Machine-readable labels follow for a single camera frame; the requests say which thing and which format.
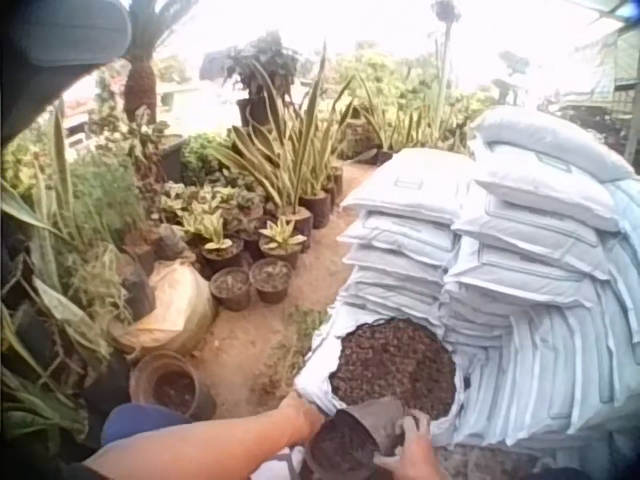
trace dirt ground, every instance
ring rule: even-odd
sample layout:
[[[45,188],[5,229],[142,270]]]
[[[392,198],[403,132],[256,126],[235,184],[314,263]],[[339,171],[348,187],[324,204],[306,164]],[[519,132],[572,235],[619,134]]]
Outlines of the dirt ground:
[[[343,197],[372,171],[373,167],[366,165],[345,166]],[[288,312],[295,307],[323,310],[333,303],[351,272],[351,267],[342,263],[348,247],[338,243],[336,237],[355,216],[352,211],[336,207],[329,225],[313,231],[311,249],[300,257],[283,303],[266,305],[252,292],[247,310],[220,313],[190,362],[218,402],[216,418],[243,417],[258,411],[252,386],[271,348],[282,336]]]

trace grass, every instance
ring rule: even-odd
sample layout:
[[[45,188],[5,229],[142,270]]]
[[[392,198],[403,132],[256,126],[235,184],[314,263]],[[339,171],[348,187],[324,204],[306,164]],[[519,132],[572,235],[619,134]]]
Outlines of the grass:
[[[311,350],[313,333],[326,318],[326,311],[309,308],[295,307],[288,313],[282,339],[271,350],[254,384],[260,409],[277,407],[291,391],[293,379]]]

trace tan bag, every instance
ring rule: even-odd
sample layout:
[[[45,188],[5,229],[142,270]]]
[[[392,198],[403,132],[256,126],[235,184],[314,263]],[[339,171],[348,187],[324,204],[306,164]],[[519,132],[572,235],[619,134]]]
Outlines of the tan bag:
[[[111,325],[115,342],[142,356],[157,350],[191,353],[218,313],[207,281],[182,260],[156,262],[149,281],[156,294],[156,309],[131,326]]]

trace forearm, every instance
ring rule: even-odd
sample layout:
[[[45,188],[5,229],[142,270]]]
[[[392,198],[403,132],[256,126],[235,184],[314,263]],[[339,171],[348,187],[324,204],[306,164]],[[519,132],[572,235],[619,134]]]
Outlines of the forearm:
[[[85,464],[114,480],[244,480],[300,441],[303,430],[295,412],[279,409],[143,433],[105,447]]]

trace blue cloth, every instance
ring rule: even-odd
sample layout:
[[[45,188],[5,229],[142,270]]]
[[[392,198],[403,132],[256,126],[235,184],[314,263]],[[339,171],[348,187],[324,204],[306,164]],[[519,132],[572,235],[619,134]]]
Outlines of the blue cloth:
[[[129,438],[139,433],[192,423],[184,415],[160,405],[125,403],[113,409],[102,427],[100,443],[110,443]]]

